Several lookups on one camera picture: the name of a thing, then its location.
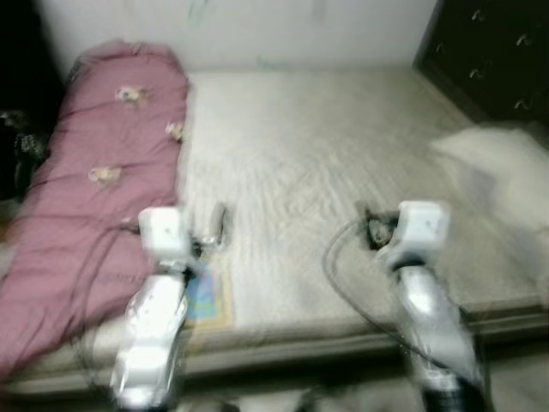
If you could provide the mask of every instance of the black cable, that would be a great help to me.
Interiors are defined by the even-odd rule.
[[[344,225],[331,239],[329,242],[328,247],[326,248],[326,251],[323,254],[323,272],[326,275],[326,278],[328,279],[328,282],[332,289],[344,300],[356,313],[358,313],[366,322],[371,324],[375,329],[382,332],[385,336],[389,337],[391,340],[396,342],[399,346],[406,348],[410,352],[420,356],[423,360],[430,362],[435,367],[438,367],[443,370],[447,370],[452,372],[457,378],[463,379],[464,381],[468,382],[469,379],[462,376],[460,373],[457,373],[452,367],[445,365],[439,360],[434,359],[432,356],[425,353],[422,349],[418,348],[417,346],[413,345],[403,337],[397,335],[393,331],[389,330],[385,326],[383,326],[380,322],[378,322],[370,313],[365,311],[349,294],[347,294],[343,288],[337,283],[337,280],[335,279],[337,277],[337,268],[336,268],[336,260],[338,258],[338,255],[341,251],[341,248],[345,243],[339,245],[339,247],[336,248],[338,243],[341,243],[345,239],[346,236],[349,236],[349,233],[352,229],[358,228],[360,225],[359,221],[350,221],[346,225]],[[334,258],[330,261],[330,255],[332,252],[335,254]]]
[[[59,220],[72,219],[72,220],[92,221],[94,223],[106,224],[103,231],[98,235],[97,239],[92,243],[85,257],[82,259],[80,268],[77,271],[74,287],[70,291],[68,308],[70,309],[73,306],[75,302],[75,297],[78,294],[78,292],[83,291],[85,294],[85,298],[83,299],[83,302],[81,305],[81,316],[77,319],[77,321],[79,321],[80,328],[76,332],[75,336],[72,337],[70,341],[70,345],[71,345],[71,348],[73,349],[76,360],[79,363],[79,367],[82,371],[83,378],[86,380],[88,389],[92,393],[97,394],[100,398],[100,401],[106,401],[110,403],[111,397],[108,393],[108,390],[105,387],[98,384],[97,367],[95,367],[93,359],[90,356],[88,356],[87,350],[85,350],[85,348],[82,346],[83,342],[81,341],[81,338],[87,332],[87,328],[85,325],[87,302],[88,302],[89,295],[91,294],[91,290],[94,286],[95,280],[99,275],[100,269],[103,263],[105,262],[112,246],[118,239],[118,236],[120,235],[120,233],[122,232],[137,233],[136,228],[132,226],[131,222],[119,222],[114,224],[107,220],[96,218],[89,215],[56,215],[56,214],[32,215],[30,214],[30,215],[19,215],[15,218],[15,221],[33,219],[33,218],[34,219],[59,219]],[[97,250],[97,248],[99,247],[99,245],[101,244],[105,236],[107,236],[109,233],[112,233],[112,232],[115,232],[115,233],[112,235],[112,238],[110,239],[108,245],[106,246],[104,253],[98,259],[97,264],[95,265],[94,270],[92,272],[92,275],[90,276],[90,282],[88,282],[84,288],[79,287],[81,277],[87,268],[87,264],[89,260],[91,259],[94,252]],[[71,319],[67,323],[67,326],[62,333],[62,339],[67,337],[66,336],[67,330],[70,329],[70,326],[72,325],[73,320],[74,319]],[[106,316],[103,316],[98,322],[98,324],[96,325],[96,328],[99,328],[105,320],[106,320]]]

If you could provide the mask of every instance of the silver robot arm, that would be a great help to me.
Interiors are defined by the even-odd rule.
[[[118,409],[138,412],[167,410],[175,400],[174,375],[179,357],[178,334],[188,310],[186,288],[200,272],[203,251],[227,242],[228,211],[214,217],[216,233],[195,239],[189,216],[178,208],[150,208],[139,214],[142,247],[155,262],[155,272],[128,304],[124,339],[111,378]]]
[[[399,209],[389,219],[370,215],[366,228],[374,248],[381,241],[377,259],[393,277],[400,333],[421,353],[410,351],[410,361],[425,407],[488,410],[474,340],[430,269],[448,235],[449,211],[434,202],[403,202]]]

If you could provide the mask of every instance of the mattress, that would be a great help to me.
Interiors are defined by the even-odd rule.
[[[413,70],[195,73],[190,81],[180,196],[196,233],[208,234],[218,202],[231,207],[233,222],[231,244],[205,258],[205,275],[193,286],[181,374],[393,348],[322,271],[333,235],[356,219],[357,201],[377,209],[409,199],[446,202],[450,237],[436,270],[475,331],[546,330],[544,268],[517,255],[516,232],[457,190],[432,148],[471,123]],[[341,287],[390,327],[389,278],[371,253],[351,238],[337,268]],[[108,383],[122,326],[117,318],[82,338],[99,382]],[[4,389],[28,395],[86,383],[66,346]]]

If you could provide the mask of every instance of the small object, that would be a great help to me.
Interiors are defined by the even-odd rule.
[[[184,140],[184,125],[183,123],[168,123],[166,133],[178,143]]]
[[[445,53],[446,52],[446,46],[444,45],[444,42],[441,41],[437,44],[437,48],[435,49],[435,52],[437,53]]]
[[[118,181],[121,172],[120,167],[95,167],[89,171],[88,177],[101,187],[107,187]]]
[[[224,203],[217,203],[210,221],[210,235],[200,239],[202,251],[222,251],[231,241],[232,212]]]
[[[19,132],[28,129],[29,120],[27,115],[21,110],[10,110],[7,112],[0,112],[0,118],[4,121],[6,126],[13,127]]]
[[[148,94],[144,88],[131,88],[124,86],[117,89],[115,98],[118,101],[129,104],[135,108],[143,107],[147,103]]]
[[[378,251],[391,241],[398,226],[398,215],[399,212],[374,214],[366,209],[363,229],[369,249]]]
[[[518,110],[519,107],[524,110],[530,110],[532,108],[532,101],[526,101],[525,99],[519,99],[516,101],[515,105],[513,106],[515,110]]]
[[[471,16],[471,20],[473,21],[484,21],[486,18],[486,13],[482,11],[482,9],[476,9]]]
[[[19,156],[29,156],[37,164],[41,164],[50,155],[47,148],[49,140],[50,136],[45,133],[17,133],[15,152]]]
[[[133,234],[140,234],[139,222],[130,217],[125,217],[120,221],[121,227]]]
[[[523,34],[522,36],[520,36],[516,40],[516,45],[518,45],[518,46],[520,46],[520,45],[532,45],[532,43],[534,43],[534,41],[527,34]]]
[[[486,76],[486,73],[484,70],[478,70],[478,69],[472,69],[469,72],[469,78],[470,79],[477,79],[477,80],[483,80]]]

